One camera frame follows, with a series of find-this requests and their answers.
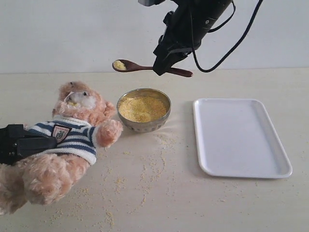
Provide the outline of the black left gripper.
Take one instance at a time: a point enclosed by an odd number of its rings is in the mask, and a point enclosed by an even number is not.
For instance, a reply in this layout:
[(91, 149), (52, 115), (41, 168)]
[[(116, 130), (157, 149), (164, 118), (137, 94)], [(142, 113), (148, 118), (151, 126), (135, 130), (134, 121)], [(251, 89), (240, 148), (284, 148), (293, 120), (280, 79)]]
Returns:
[(0, 129), (0, 163), (13, 165), (26, 157), (53, 149), (55, 137), (25, 137), (23, 124), (9, 124)]

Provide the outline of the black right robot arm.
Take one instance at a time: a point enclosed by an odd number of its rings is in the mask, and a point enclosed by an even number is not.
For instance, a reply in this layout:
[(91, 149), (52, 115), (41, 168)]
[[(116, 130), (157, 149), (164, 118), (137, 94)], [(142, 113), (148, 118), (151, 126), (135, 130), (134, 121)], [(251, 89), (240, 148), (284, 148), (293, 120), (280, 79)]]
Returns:
[(154, 50), (153, 71), (166, 73), (174, 64), (199, 49), (202, 39), (232, 3), (230, 0), (176, 0), (175, 11), (166, 14), (164, 34)]

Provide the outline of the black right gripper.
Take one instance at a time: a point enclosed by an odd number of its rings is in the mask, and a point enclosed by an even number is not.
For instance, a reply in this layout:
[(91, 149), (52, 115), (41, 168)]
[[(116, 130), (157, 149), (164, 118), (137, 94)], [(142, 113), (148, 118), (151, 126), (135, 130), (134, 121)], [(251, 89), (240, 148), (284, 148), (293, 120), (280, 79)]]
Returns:
[(163, 75), (174, 64), (197, 50), (202, 40), (202, 13), (199, 0), (176, 0), (177, 8), (169, 11), (163, 23), (166, 28), (154, 50), (153, 71)]

